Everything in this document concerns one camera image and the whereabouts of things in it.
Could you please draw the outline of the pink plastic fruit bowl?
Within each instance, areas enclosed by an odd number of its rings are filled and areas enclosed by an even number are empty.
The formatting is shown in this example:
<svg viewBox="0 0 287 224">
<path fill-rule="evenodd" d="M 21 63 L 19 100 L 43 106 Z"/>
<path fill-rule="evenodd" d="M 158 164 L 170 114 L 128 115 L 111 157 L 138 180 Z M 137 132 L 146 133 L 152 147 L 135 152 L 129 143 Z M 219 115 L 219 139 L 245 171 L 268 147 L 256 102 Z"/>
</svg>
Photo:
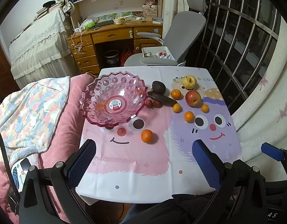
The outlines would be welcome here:
<svg viewBox="0 0 287 224">
<path fill-rule="evenodd" d="M 114 127 L 129 122 L 144 108 L 148 87 L 139 76 L 111 72 L 86 86 L 80 99 L 83 116 L 92 125 Z"/>
</svg>

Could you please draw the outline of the lace covered piano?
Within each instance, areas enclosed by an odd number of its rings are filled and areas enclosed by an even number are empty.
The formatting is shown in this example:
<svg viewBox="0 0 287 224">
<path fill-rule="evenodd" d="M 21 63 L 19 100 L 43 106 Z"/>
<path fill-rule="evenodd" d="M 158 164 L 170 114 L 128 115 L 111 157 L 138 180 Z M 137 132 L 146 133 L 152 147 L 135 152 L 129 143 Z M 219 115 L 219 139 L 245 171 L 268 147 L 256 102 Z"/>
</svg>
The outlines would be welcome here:
<svg viewBox="0 0 287 224">
<path fill-rule="evenodd" d="M 44 78 L 79 74 L 67 42 L 71 34 L 70 22 L 58 8 L 13 41 L 9 46 L 11 73 L 19 88 Z"/>
</svg>

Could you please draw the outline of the wooden desk with drawers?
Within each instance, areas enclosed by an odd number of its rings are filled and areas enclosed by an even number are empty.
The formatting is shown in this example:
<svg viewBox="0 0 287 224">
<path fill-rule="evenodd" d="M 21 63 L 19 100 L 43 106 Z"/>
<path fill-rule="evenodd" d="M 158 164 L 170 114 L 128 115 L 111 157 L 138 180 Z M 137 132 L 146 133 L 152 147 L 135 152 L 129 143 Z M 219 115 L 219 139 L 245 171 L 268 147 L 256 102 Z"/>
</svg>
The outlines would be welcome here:
<svg viewBox="0 0 287 224">
<path fill-rule="evenodd" d="M 72 57 L 80 73 L 99 74 L 108 67 L 124 66 L 126 60 L 142 53 L 142 48 L 159 46 L 160 43 L 137 35 L 138 32 L 153 32 L 162 35 L 163 26 L 152 21 L 128 21 L 122 25 L 109 24 L 67 38 Z M 104 54 L 110 50 L 119 51 L 119 62 L 108 65 Z"/>
</svg>

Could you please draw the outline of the white tray with snacks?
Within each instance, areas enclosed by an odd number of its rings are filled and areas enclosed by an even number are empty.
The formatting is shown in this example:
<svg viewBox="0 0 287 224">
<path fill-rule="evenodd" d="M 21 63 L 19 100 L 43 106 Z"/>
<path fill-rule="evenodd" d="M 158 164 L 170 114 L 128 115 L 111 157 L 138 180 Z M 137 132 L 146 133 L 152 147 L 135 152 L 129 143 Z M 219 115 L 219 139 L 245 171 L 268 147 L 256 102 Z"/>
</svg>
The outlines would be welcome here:
<svg viewBox="0 0 287 224">
<path fill-rule="evenodd" d="M 166 46 L 153 46 L 142 48 L 142 54 L 146 57 L 175 60 Z"/>
</svg>

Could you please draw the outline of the black waste bin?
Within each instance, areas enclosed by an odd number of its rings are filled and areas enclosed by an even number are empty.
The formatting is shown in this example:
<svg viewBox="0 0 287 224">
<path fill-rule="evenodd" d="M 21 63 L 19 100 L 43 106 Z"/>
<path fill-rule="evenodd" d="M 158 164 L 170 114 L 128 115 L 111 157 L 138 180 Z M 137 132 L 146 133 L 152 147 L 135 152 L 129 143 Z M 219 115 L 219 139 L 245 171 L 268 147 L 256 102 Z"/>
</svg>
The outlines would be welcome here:
<svg viewBox="0 0 287 224">
<path fill-rule="evenodd" d="M 116 65 L 119 62 L 119 51 L 118 50 L 110 50 L 104 54 L 104 58 L 106 59 L 106 63 L 108 65 Z"/>
</svg>

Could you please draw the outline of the red apple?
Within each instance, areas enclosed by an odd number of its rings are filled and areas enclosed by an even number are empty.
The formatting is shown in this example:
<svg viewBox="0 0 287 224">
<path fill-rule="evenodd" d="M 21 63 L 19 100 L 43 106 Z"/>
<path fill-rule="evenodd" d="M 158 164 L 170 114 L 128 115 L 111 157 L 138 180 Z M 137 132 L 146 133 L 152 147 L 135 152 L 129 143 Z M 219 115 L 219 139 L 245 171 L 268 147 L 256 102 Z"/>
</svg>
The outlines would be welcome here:
<svg viewBox="0 0 287 224">
<path fill-rule="evenodd" d="M 191 107 L 199 106 L 202 101 L 200 94 L 196 90 L 188 91 L 185 95 L 185 100 Z"/>
</svg>

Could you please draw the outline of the small mandarin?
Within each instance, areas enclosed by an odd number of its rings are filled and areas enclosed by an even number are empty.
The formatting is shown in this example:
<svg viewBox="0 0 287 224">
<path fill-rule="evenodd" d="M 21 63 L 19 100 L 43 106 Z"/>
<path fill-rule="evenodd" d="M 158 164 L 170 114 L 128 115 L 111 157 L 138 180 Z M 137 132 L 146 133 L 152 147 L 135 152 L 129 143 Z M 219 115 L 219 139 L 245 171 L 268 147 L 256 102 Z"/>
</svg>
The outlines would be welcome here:
<svg viewBox="0 0 287 224">
<path fill-rule="evenodd" d="M 179 103 L 174 104 L 173 112 L 179 113 L 182 110 L 181 105 Z"/>
<path fill-rule="evenodd" d="M 204 113 L 207 113 L 207 112 L 209 112 L 209 106 L 207 104 L 203 104 L 202 107 L 201 107 L 201 110 Z"/>
</svg>

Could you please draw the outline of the dark avocado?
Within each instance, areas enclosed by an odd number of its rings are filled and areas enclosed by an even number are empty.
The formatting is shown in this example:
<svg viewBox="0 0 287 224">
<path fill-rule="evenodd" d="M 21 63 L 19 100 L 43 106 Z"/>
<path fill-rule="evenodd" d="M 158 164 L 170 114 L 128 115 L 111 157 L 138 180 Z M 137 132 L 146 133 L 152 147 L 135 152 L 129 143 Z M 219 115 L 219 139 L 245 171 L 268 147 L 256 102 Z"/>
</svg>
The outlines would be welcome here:
<svg viewBox="0 0 287 224">
<path fill-rule="evenodd" d="M 154 81 L 150 91 L 163 95 L 166 92 L 166 86 L 160 81 Z"/>
</svg>

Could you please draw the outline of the large orange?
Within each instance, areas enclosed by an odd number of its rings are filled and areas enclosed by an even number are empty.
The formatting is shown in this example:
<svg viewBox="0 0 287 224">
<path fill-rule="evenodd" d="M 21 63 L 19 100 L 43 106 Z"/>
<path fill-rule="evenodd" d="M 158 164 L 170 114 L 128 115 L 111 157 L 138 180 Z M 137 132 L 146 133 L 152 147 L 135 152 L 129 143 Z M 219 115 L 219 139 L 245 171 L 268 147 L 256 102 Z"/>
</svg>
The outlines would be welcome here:
<svg viewBox="0 0 287 224">
<path fill-rule="evenodd" d="M 151 130 L 143 130 L 141 132 L 141 140 L 144 142 L 144 143 L 147 143 L 147 144 L 150 144 L 153 140 L 153 132 Z"/>
</svg>

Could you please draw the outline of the pastel patterned blanket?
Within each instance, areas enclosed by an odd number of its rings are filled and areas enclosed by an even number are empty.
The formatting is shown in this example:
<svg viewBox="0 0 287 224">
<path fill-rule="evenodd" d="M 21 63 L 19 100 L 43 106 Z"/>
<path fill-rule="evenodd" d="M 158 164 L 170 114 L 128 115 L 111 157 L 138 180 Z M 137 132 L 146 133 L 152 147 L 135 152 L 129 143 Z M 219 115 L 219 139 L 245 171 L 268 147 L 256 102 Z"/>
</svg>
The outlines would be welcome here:
<svg viewBox="0 0 287 224">
<path fill-rule="evenodd" d="M 0 133 L 13 166 L 46 152 L 69 98 L 70 77 L 45 78 L 8 95 L 0 104 Z"/>
</svg>

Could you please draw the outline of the white floral curtain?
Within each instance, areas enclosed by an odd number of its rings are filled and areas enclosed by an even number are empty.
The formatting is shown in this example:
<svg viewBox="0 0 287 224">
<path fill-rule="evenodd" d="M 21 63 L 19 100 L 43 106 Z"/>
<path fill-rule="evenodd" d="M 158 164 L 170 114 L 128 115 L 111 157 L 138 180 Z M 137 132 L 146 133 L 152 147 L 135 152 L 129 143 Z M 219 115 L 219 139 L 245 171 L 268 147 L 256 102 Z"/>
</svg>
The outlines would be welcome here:
<svg viewBox="0 0 287 224">
<path fill-rule="evenodd" d="M 241 160 L 259 167 L 267 181 L 285 180 L 281 163 L 261 152 L 265 142 L 287 148 L 287 23 L 284 19 L 267 71 L 232 119 L 241 145 Z"/>
</svg>

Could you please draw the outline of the overripe black banana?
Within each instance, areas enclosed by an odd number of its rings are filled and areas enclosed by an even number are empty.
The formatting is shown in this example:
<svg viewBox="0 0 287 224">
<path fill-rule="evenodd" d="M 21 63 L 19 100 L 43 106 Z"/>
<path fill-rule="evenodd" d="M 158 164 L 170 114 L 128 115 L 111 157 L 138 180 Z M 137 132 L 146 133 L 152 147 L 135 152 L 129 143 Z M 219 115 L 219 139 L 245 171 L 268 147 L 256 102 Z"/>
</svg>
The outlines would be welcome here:
<svg viewBox="0 0 287 224">
<path fill-rule="evenodd" d="M 165 95 L 156 93 L 154 91 L 149 91 L 148 92 L 148 96 L 150 98 L 152 98 L 153 100 L 158 101 L 158 102 L 160 102 L 161 104 L 163 104 L 165 106 L 173 107 L 175 104 L 177 104 L 176 100 L 174 100 L 172 98 L 169 98 L 169 97 L 167 97 Z"/>
</svg>

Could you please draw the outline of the metal window grille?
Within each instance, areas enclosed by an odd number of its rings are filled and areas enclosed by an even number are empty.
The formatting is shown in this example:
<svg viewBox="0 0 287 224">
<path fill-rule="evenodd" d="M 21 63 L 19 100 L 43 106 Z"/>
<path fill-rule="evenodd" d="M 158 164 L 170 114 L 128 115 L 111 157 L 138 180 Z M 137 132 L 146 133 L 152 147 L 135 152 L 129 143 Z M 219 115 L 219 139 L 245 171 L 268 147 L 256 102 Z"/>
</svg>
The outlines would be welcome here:
<svg viewBox="0 0 287 224">
<path fill-rule="evenodd" d="M 231 114 L 264 75 L 274 53 L 281 16 L 269 0 L 206 0 L 207 19 L 198 67 L 214 79 Z"/>
</svg>

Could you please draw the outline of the grey office chair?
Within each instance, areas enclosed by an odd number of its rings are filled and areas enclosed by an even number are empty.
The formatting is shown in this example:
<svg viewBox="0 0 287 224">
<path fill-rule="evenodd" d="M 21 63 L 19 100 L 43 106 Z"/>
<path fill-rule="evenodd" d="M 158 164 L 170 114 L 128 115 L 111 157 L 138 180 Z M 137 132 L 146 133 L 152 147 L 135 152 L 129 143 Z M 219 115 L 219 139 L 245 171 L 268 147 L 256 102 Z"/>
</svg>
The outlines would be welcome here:
<svg viewBox="0 0 287 224">
<path fill-rule="evenodd" d="M 137 35 L 158 41 L 166 46 L 174 57 L 173 60 L 144 57 L 142 53 L 130 56 L 125 67 L 130 66 L 179 66 L 185 64 L 188 50 L 201 34 L 206 24 L 204 13 L 207 10 L 206 0 L 187 0 L 191 11 L 175 15 L 164 39 L 152 32 L 138 32 Z"/>
</svg>

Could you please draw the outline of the yellow pear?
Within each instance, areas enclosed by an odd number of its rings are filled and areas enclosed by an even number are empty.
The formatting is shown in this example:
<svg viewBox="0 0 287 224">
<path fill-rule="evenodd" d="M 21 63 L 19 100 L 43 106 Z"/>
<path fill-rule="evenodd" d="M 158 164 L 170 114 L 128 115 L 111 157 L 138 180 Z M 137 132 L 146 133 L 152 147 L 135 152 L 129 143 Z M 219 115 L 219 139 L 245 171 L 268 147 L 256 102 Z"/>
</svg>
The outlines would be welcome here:
<svg viewBox="0 0 287 224">
<path fill-rule="evenodd" d="M 197 80 L 192 75 L 187 75 L 182 78 L 182 86 L 187 90 L 192 90 L 197 84 Z"/>
</svg>

